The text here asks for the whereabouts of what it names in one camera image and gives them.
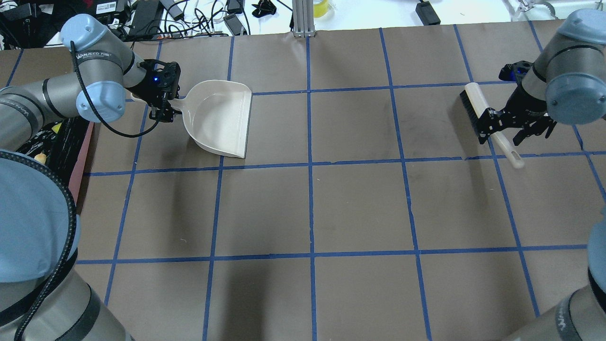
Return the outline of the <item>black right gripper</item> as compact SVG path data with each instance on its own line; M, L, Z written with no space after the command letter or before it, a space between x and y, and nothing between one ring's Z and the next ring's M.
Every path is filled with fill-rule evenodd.
M506 102L506 106L497 111L486 108L476 117L475 133L479 144L485 144L488 138L503 129L521 129L513 138L513 145L521 145L530 136L550 138L557 123L547 113L547 104L537 99L524 88L522 81L526 75L535 76L533 63L506 64L499 71L498 78L502 81L515 81L517 88Z

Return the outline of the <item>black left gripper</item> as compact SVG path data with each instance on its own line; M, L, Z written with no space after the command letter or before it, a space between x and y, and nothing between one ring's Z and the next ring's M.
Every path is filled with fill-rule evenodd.
M182 115L183 99L176 99L181 74L176 61L143 60L143 80L133 87L133 95L152 106L149 119L160 123L173 123L174 115Z

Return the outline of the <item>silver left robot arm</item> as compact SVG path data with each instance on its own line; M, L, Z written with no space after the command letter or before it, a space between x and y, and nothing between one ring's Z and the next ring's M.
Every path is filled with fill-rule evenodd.
M81 233L69 189L87 122L111 127L128 92L154 125L171 123L177 62L143 59L89 14L60 31L73 71L1 89L1 339L132 341L93 287L74 270Z

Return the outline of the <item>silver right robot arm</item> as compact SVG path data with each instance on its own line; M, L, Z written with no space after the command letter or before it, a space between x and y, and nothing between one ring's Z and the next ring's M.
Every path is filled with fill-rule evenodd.
M549 137L555 126L586 125L605 118L605 13L576 9L558 27L534 62L502 67L499 78L515 81L502 110L491 108L479 85L460 97L479 143L493 139L507 160L521 168L515 146L529 136ZM603 341L605 332L605 222L591 229L587 244L588 283L508 341Z

